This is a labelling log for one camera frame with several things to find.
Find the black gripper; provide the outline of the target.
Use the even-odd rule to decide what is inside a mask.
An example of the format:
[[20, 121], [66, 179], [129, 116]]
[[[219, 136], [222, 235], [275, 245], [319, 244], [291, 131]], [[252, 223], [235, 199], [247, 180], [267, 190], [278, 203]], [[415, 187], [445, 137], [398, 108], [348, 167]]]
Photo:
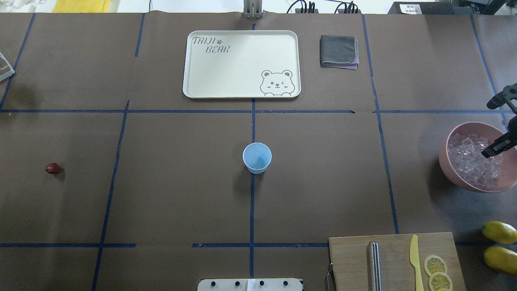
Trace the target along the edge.
[[[490, 110], [494, 110], [496, 108], [502, 107], [502, 105], [506, 104], [511, 111], [516, 115], [517, 109], [513, 104], [513, 100], [517, 99], [517, 84], [506, 85], [503, 90], [497, 94], [495, 94], [487, 103], [486, 107]], [[512, 133], [506, 133], [500, 136], [493, 142], [487, 146], [481, 154], [485, 158], [495, 157], [503, 152], [510, 150], [511, 148], [517, 145], [517, 135]]]

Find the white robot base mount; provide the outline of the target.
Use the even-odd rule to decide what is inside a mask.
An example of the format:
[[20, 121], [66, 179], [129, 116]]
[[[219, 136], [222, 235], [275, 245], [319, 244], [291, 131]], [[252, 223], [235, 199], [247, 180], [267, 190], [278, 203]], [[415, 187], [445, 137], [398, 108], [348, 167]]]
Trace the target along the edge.
[[200, 280], [198, 291], [303, 291], [297, 278], [213, 278]]

